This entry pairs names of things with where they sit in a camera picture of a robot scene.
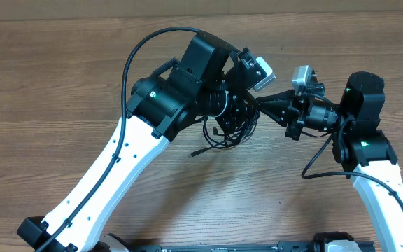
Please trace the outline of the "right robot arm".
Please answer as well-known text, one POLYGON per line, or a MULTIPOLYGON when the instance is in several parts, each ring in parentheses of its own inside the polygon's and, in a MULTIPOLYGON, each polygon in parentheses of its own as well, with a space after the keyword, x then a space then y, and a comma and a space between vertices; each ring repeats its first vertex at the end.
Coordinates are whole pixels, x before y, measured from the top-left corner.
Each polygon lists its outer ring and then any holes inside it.
POLYGON ((370 216, 384 251, 403 251, 403 181, 398 158, 378 128, 385 102, 384 80, 374 73, 352 73, 338 104, 325 97, 316 73, 297 70, 293 88, 257 98, 261 112, 298 140, 305 128, 324 132, 339 175, 351 180, 370 216))

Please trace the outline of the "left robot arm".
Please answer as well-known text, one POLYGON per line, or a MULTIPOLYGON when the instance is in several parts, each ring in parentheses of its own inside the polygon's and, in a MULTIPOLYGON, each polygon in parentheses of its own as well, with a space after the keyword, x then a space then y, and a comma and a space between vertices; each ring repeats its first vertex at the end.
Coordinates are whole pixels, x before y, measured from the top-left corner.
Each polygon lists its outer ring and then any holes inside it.
POLYGON ((181 59, 172 59, 122 90, 122 115, 111 140, 76 187, 43 217, 28 217, 18 235, 36 251, 127 251, 103 229, 139 174, 186 127, 208 117, 240 142, 252 111, 249 90, 274 79, 248 49, 196 29, 181 59))

